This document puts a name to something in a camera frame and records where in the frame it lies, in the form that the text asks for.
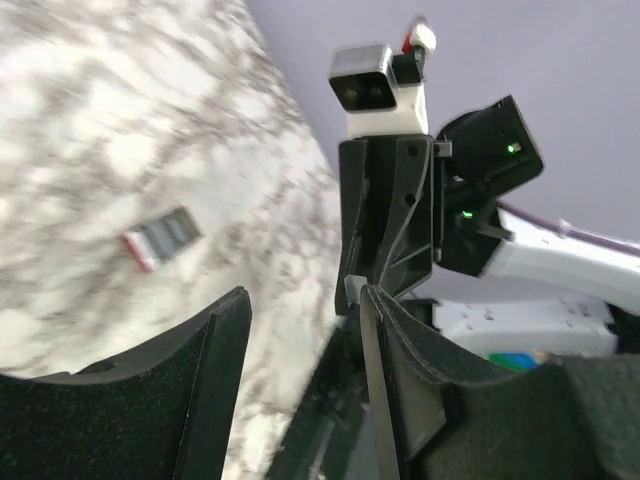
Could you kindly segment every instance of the white marble countertop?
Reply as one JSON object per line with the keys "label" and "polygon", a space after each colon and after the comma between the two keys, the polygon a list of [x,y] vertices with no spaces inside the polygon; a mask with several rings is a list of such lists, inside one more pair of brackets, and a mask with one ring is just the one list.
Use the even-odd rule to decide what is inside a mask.
{"label": "white marble countertop", "polygon": [[[335,179],[239,0],[0,4],[0,369],[77,371],[236,285],[254,309],[225,479],[260,476],[334,324]],[[120,241],[185,205],[144,274]]]}

